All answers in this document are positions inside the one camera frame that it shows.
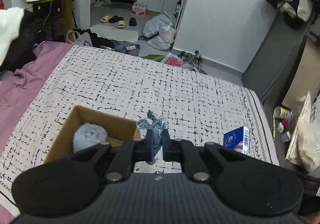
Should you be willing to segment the person's right hand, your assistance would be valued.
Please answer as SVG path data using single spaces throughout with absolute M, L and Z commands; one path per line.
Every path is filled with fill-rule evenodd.
M 320 224 L 320 213 L 300 217 L 307 224 Z

